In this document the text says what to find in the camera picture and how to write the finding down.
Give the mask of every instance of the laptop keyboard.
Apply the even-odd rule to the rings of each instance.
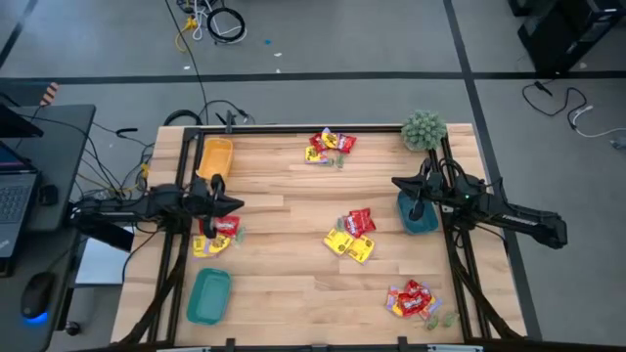
[[[0,223],[20,221],[29,189],[28,186],[0,187]]]

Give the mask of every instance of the white cable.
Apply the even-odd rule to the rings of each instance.
[[[211,8],[211,5],[209,4],[208,0],[204,0],[204,5],[206,6],[206,8],[208,9],[209,13],[213,12],[213,8]],[[198,22],[198,28],[196,28],[194,30],[194,32],[192,33],[192,38],[194,38],[194,40],[202,40],[202,17],[204,17],[205,19],[208,19],[208,14],[204,11],[204,9],[199,10],[198,8],[198,0],[194,0],[194,14],[196,16],[196,21]],[[211,19],[211,23],[213,24],[213,27],[215,28],[215,32],[218,35],[224,35],[224,34],[228,34],[232,31],[235,30],[239,30],[241,29],[241,26],[235,26],[232,27],[224,32],[219,30],[219,26],[217,26],[217,21],[215,20],[215,17],[213,17],[213,19]],[[220,43],[224,43],[224,44],[235,44],[235,43],[239,43],[242,40],[244,40],[246,38],[247,35],[247,29],[244,29],[244,35],[242,35],[241,38],[231,41],[231,42],[221,42]]]
[[[608,130],[608,131],[605,131],[605,132],[601,132],[601,133],[598,133],[598,134],[595,134],[595,135],[587,135],[587,134],[584,134],[584,133],[580,132],[580,131],[578,130],[578,126],[576,125],[576,120],[577,120],[577,119],[578,119],[578,117],[580,117],[583,113],[585,113],[585,112],[587,112],[587,111],[589,111],[589,110],[591,110],[591,109],[593,109],[593,108],[594,108],[594,106],[587,106],[587,107],[585,107],[584,109],[577,110],[577,111],[576,111],[576,114],[574,115],[574,118],[572,118],[571,123],[574,125],[574,127],[576,128],[576,132],[577,132],[579,135],[581,135],[581,136],[583,136],[583,137],[585,137],[585,138],[598,138],[598,137],[601,137],[601,136],[606,136],[607,134],[611,134],[611,133],[614,133],[614,132],[617,132],[617,131],[626,131],[626,127],[619,127],[619,128],[613,128],[613,129],[611,129],[611,130]]]

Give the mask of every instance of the blue light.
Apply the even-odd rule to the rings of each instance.
[[[48,320],[48,312],[41,313],[38,317],[35,318],[24,318],[24,321],[28,325],[41,325],[44,324]]]

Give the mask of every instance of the black metal frame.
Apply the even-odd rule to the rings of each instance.
[[[322,130],[324,127],[329,126],[320,126],[320,125],[276,125],[276,126],[233,126],[232,134],[281,134],[281,133],[316,133]],[[373,125],[336,125],[330,126],[335,132],[342,133],[399,133],[401,125],[400,124],[373,124]],[[201,161],[201,151],[203,150],[203,142],[206,136],[209,135],[223,135],[226,134],[224,127],[185,127],[183,133],[183,142],[181,146],[180,159],[178,163],[178,169],[176,171],[176,184],[179,187],[183,186],[183,178],[186,171],[188,153],[190,151],[190,145],[192,141],[196,141],[196,153],[194,157],[193,170],[197,169],[200,165]],[[443,155],[446,158],[452,158],[452,151],[450,149],[450,144],[448,142],[447,137],[442,140],[443,147]],[[430,151],[430,157],[432,159],[437,160],[436,151]],[[192,181],[197,178],[196,173],[192,172]],[[457,248],[454,244],[453,239],[453,231],[450,226],[450,217],[446,216],[442,211],[442,227],[444,230],[446,247],[448,251],[448,257],[450,262],[452,263],[454,260],[460,260],[459,254],[457,252]],[[164,279],[167,277],[167,272],[171,260],[171,247],[173,243],[173,234],[166,234],[165,243],[163,245],[163,254],[161,256],[161,261],[159,264],[159,272],[158,272],[158,280],[156,284],[156,291],[159,291],[162,288]],[[471,246],[470,234],[468,232],[461,233],[461,238],[464,244],[464,255],[466,258],[466,265],[468,268],[468,273],[470,279],[476,284],[480,285],[480,280],[478,277],[478,272],[476,268],[475,258],[473,255],[473,250]],[[181,244],[179,248],[179,255],[184,257],[183,265],[186,265],[186,258],[189,248],[189,240],[190,234],[183,234],[181,239]],[[174,345],[175,337],[176,337],[176,328],[178,326],[178,320],[180,319],[180,301],[182,295],[182,287],[185,278],[180,277],[177,281],[174,289],[173,289],[173,299],[171,301],[171,307],[169,311],[169,320],[167,326],[167,335],[165,338],[165,342]],[[453,271],[452,275],[453,286],[455,291],[455,296],[457,299],[457,306],[460,315],[460,325],[463,333],[463,338],[465,343],[472,343],[473,341],[478,341],[476,337],[473,336],[470,326],[470,316],[468,311],[468,305],[466,302],[466,296],[464,292],[464,285],[461,279],[457,277]],[[476,312],[478,317],[478,323],[480,327],[480,340],[491,340],[491,331],[489,327],[489,323],[485,317],[482,309],[476,304]],[[157,332],[158,332],[158,323],[160,321],[160,313],[156,314],[155,319],[153,320],[153,324],[149,329],[148,334],[148,342],[157,342]],[[399,342],[397,345],[358,345],[358,346],[334,346],[334,348],[340,347],[341,349],[347,350],[393,350],[397,351],[399,345],[406,345],[407,348],[411,348],[411,350],[415,350],[416,348],[419,350],[424,350],[425,345],[408,345],[406,344],[406,339],[404,339],[405,343]],[[257,346],[253,347],[254,350],[262,350],[266,348],[267,350],[301,350],[302,348],[307,348],[311,346]]]

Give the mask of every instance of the black desk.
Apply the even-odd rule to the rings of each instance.
[[[31,115],[35,109],[20,108],[16,112]],[[65,106],[47,107],[40,110],[37,116],[72,124],[89,133],[94,113],[94,106]],[[30,158],[42,171],[44,183],[55,184],[59,188],[59,203],[50,207],[35,206],[28,220],[28,228],[45,229],[59,222],[60,216],[66,212],[86,139],[80,132],[61,124],[41,120],[35,120],[34,123],[44,131],[44,137],[24,139],[17,151]],[[3,142],[11,147],[17,143],[14,140]],[[41,351],[48,347],[52,332],[58,325],[62,305],[66,301],[70,263],[80,234],[62,226],[53,232],[28,232],[23,235],[22,246],[16,253],[13,276],[0,279],[0,345],[6,351]],[[39,325],[29,325],[20,313],[23,288],[34,274],[45,271],[71,246],[74,249],[52,269],[57,277],[48,305],[47,320]]]

